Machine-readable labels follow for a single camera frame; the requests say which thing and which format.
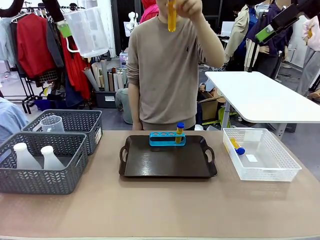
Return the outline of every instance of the brown tabletop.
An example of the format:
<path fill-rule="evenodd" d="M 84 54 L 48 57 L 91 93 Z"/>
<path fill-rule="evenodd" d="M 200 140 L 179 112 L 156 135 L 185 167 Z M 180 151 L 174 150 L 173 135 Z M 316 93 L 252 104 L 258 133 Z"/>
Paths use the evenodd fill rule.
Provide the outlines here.
<path fill-rule="evenodd" d="M 119 176 L 133 131 L 104 131 L 70 195 L 0 194 L 0 236 L 290 238 L 320 235 L 319 182 L 301 164 L 293 182 L 241 181 L 220 131 L 202 135 L 215 152 L 210 180 Z"/>

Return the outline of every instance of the basket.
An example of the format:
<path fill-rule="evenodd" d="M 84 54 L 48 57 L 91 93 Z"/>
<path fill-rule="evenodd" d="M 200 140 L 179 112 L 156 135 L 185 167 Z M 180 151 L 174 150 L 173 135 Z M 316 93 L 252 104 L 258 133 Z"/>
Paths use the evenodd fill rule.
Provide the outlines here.
<path fill-rule="evenodd" d="M 10 194 L 71 194 L 82 176 L 88 154 L 83 133 L 20 132 L 0 146 L 0 192 Z M 14 145 L 26 143 L 31 155 L 44 167 L 41 148 L 52 146 L 63 170 L 17 169 Z"/>
<path fill-rule="evenodd" d="M 51 115 L 62 117 L 65 132 L 84 133 L 87 135 L 86 148 L 92 155 L 103 134 L 102 112 L 98 110 L 53 110 L 41 113 L 34 121 L 22 129 L 23 132 L 42 132 L 40 121 Z"/>
<path fill-rule="evenodd" d="M 231 138 L 245 149 L 244 155 L 236 153 Z M 291 182 L 301 170 L 267 129 L 224 128 L 223 143 L 241 180 Z"/>

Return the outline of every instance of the white plastic bottle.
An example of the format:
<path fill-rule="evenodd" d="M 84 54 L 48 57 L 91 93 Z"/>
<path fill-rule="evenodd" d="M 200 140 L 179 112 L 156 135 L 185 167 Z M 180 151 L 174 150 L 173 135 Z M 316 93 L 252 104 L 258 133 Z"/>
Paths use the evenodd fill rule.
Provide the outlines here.
<path fill-rule="evenodd" d="M 41 165 L 28 151 L 27 144 L 17 143 L 13 146 L 16 153 L 16 168 L 23 170 L 40 170 Z"/>
<path fill-rule="evenodd" d="M 62 170 L 65 168 L 65 166 L 54 154 L 54 148 L 52 146 L 45 146 L 41 148 L 41 153 L 44 156 L 45 170 Z"/>

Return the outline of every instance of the white plastic basket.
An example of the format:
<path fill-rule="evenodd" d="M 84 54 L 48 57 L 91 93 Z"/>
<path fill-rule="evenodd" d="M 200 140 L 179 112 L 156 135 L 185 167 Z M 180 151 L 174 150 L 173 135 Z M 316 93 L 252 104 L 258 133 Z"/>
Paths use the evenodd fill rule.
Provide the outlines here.
<path fill-rule="evenodd" d="M 236 153 L 231 138 L 245 149 L 244 155 Z M 224 128 L 223 143 L 241 180 L 291 182 L 301 170 L 267 129 Z"/>

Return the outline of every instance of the green tape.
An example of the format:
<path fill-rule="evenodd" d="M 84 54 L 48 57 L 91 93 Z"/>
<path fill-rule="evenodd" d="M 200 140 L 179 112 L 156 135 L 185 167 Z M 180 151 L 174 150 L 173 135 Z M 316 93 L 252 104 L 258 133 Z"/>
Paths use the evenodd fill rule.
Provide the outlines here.
<path fill-rule="evenodd" d="M 259 42 L 263 42 L 267 37 L 273 34 L 275 31 L 268 32 L 267 27 L 260 31 L 255 37 L 259 40 Z"/>
<path fill-rule="evenodd" d="M 72 36 L 71 30 L 68 24 L 61 24 L 61 25 L 57 24 L 57 27 L 64 38 Z"/>

